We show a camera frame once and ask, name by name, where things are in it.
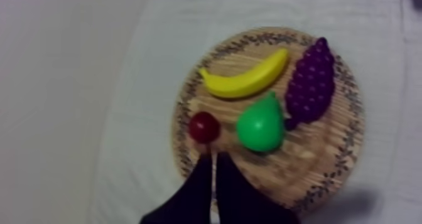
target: toy banana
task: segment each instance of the toy banana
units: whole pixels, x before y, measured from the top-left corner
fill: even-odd
[[[288,60],[288,50],[280,49],[254,68],[234,77],[209,74],[205,68],[199,69],[207,90],[221,98],[240,98],[252,95],[274,82],[283,71]]]

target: cherry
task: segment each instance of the cherry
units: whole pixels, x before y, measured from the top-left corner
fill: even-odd
[[[196,113],[189,122],[189,134],[199,143],[210,143],[220,135],[220,123],[208,112]]]

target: grape bunch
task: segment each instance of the grape bunch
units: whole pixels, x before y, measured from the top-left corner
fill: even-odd
[[[300,122],[318,120],[331,104],[334,94],[334,57],[324,37],[317,39],[296,62],[296,70],[286,92],[286,109],[290,118],[285,120],[287,130]]]

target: green pear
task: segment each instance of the green pear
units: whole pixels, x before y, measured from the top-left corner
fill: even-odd
[[[243,146],[252,151],[273,151],[284,140],[283,122],[276,94],[270,92],[243,111],[236,123],[237,136]]]

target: wood grain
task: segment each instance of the wood grain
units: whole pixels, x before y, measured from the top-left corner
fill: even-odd
[[[259,28],[225,40],[203,57],[187,76],[173,116],[172,148],[176,166],[184,177],[198,159],[195,143],[187,134],[187,123],[194,113],[207,111],[223,125],[222,135],[214,145],[229,151],[252,185],[275,202],[305,215],[338,191],[359,155],[364,118],[356,82],[349,67],[333,50],[335,94],[319,121],[300,124],[287,133],[280,149],[267,155],[244,149],[234,127],[241,112],[268,90],[276,92],[284,108],[284,93],[295,63],[314,41],[314,37],[289,28]],[[211,96],[197,73],[198,67],[207,67],[216,75],[237,75],[279,48],[290,52],[284,75],[268,89],[247,99],[221,100]]]

